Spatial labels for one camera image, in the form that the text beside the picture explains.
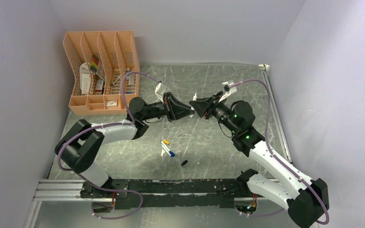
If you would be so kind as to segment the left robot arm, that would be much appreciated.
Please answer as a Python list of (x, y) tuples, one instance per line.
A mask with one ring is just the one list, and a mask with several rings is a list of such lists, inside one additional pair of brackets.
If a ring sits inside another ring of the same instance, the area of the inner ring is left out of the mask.
[(95, 163), (102, 145), (142, 137), (149, 128), (146, 120), (165, 117), (172, 122), (194, 114), (190, 106), (178, 101), (170, 92), (163, 95), (162, 101), (152, 104), (135, 97), (130, 100), (128, 110), (127, 117), (119, 122), (92, 124), (85, 119), (78, 120), (54, 150), (59, 162), (89, 181), (102, 198), (113, 190), (113, 179)]

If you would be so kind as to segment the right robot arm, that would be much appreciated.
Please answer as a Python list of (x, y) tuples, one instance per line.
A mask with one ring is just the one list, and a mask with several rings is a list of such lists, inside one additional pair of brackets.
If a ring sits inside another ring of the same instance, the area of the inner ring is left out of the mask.
[(259, 194), (281, 206), (301, 228), (316, 224), (329, 209), (328, 186), (321, 178), (313, 179), (285, 160), (254, 127), (256, 119), (248, 102), (239, 100), (226, 106), (219, 92), (189, 102), (196, 114), (215, 117), (232, 133), (234, 147), (264, 167), (278, 182), (254, 174), (237, 185), (240, 195)]

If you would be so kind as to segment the white pen blue cap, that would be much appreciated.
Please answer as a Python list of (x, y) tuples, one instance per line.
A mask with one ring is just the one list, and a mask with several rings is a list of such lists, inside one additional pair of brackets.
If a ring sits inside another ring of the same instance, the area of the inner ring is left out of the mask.
[(172, 152), (170, 150), (170, 148), (168, 147), (168, 145), (164, 141), (161, 141), (160, 144), (161, 144), (161, 147), (162, 147), (161, 156), (164, 156), (165, 154), (167, 154), (169, 157), (174, 157), (175, 156), (174, 152)]

